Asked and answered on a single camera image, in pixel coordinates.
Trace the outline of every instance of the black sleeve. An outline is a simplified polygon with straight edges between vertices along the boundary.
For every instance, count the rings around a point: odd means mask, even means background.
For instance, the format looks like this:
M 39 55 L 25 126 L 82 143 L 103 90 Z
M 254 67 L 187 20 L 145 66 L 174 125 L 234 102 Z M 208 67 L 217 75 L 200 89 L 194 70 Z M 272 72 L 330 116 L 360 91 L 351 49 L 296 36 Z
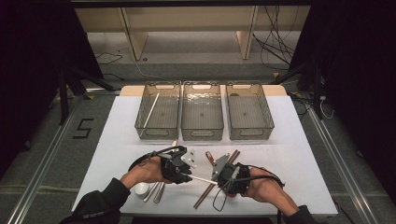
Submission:
M 319 224 L 312 217 L 311 213 L 308 210 L 306 205 L 299 206 L 300 211 L 296 212 L 290 217 L 283 217 L 286 223 L 288 224 Z
M 131 192 L 113 178 L 102 192 L 96 190 L 84 195 L 71 217 L 61 223 L 119 223 L 120 208 Z

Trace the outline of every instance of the clear plastic bin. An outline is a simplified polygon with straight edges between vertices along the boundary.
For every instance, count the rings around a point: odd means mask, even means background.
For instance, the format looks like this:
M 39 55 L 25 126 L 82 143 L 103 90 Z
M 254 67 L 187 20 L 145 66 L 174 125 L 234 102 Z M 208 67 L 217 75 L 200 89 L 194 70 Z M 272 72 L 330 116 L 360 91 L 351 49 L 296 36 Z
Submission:
M 148 82 L 134 127 L 140 139 L 178 139 L 179 81 Z
M 224 122 L 217 81 L 188 81 L 183 85 L 181 133 L 185 141 L 219 141 Z
M 231 140 L 268 140 L 275 125 L 258 81 L 228 82 L 227 109 Z

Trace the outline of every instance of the white table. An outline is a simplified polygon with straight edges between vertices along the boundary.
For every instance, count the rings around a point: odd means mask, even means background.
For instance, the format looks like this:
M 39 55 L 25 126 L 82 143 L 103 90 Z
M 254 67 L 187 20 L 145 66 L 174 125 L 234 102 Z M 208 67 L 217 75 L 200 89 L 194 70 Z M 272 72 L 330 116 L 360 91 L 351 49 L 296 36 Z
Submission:
M 140 105 L 139 96 L 118 96 L 114 101 L 91 165 L 78 193 L 77 203 L 86 193 L 103 190 L 112 177 L 120 178 L 140 156 L 169 147 L 171 141 L 142 141 L 134 128 Z M 203 178 L 211 175 L 212 167 L 205 157 L 210 151 L 214 158 L 225 153 L 241 151 L 236 161 L 243 164 L 263 166 L 275 173 L 286 184 L 284 190 L 298 205 L 306 204 L 313 215 L 335 216 L 337 211 L 325 185 L 318 165 L 312 154 L 289 96 L 267 96 L 275 128 L 267 141 L 231 141 L 228 136 L 225 101 L 223 100 L 224 132 L 219 142 L 184 142 L 179 134 L 177 144 L 195 150 L 198 168 L 192 174 Z M 159 203 L 151 199 L 147 203 L 138 198 L 132 190 L 122 213 L 134 216 L 160 217 L 261 217 L 273 216 L 276 209 L 268 203 L 257 203 L 239 195 L 228 198 L 222 212 L 213 208 L 213 200 L 219 189 L 214 188 L 203 203 L 194 209 L 193 205 L 205 191 L 207 183 L 193 180 L 181 185 L 166 185 Z M 217 200 L 220 207 L 224 200 L 221 192 Z

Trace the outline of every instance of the human hand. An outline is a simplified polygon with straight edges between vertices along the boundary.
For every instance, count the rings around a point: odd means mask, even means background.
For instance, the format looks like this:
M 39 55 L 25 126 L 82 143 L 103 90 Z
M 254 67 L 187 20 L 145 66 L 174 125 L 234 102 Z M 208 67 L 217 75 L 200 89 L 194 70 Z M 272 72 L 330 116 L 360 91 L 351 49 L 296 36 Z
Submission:
M 161 173 L 161 158 L 151 157 L 150 159 L 142 161 L 132 168 L 128 173 L 122 176 L 120 182 L 125 185 L 127 189 L 131 189 L 134 185 L 140 182 L 153 183 L 165 182 L 166 184 L 172 183 L 171 181 L 163 178 Z
M 250 176 L 271 175 L 262 169 L 251 168 Z M 247 191 L 241 196 L 260 203 L 271 203 L 287 217 L 299 211 L 294 200 L 271 178 L 251 180 Z

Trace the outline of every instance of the person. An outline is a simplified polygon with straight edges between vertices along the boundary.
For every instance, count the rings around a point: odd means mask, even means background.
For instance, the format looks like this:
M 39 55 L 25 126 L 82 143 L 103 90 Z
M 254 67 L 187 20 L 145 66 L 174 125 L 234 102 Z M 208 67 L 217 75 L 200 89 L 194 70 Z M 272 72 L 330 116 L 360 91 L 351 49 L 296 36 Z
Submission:
M 269 175 L 262 169 L 251 168 L 250 175 Z M 130 189 L 140 183 L 172 182 L 163 178 L 161 159 L 152 157 L 142 165 L 136 165 L 120 180 L 113 178 L 102 191 L 93 191 L 84 195 L 71 217 L 61 221 L 64 223 L 119 223 L 120 208 L 125 204 Z M 306 205 L 297 206 L 294 200 L 273 179 L 255 179 L 242 197 L 249 197 L 260 203 L 271 203 L 282 214 L 288 224 L 317 224 Z

